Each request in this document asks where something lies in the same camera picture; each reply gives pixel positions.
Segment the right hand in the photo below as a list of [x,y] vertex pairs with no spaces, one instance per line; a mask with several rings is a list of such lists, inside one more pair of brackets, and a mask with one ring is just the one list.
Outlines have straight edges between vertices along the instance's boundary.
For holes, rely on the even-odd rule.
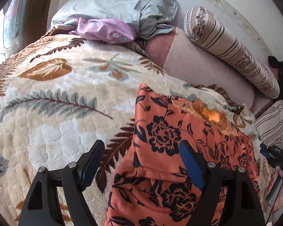
[[[280,170],[278,175],[282,178],[283,180],[283,170]],[[277,177],[276,173],[275,173],[275,169],[273,169],[273,174],[270,177],[270,181],[268,183],[268,187],[267,190],[269,191],[270,189],[272,189],[273,185],[274,185],[274,180]],[[281,209],[281,207],[283,207],[283,183],[281,186],[281,189],[279,191],[277,200],[275,202],[274,208],[272,210],[273,213],[276,213],[276,211],[278,211],[279,209]]]

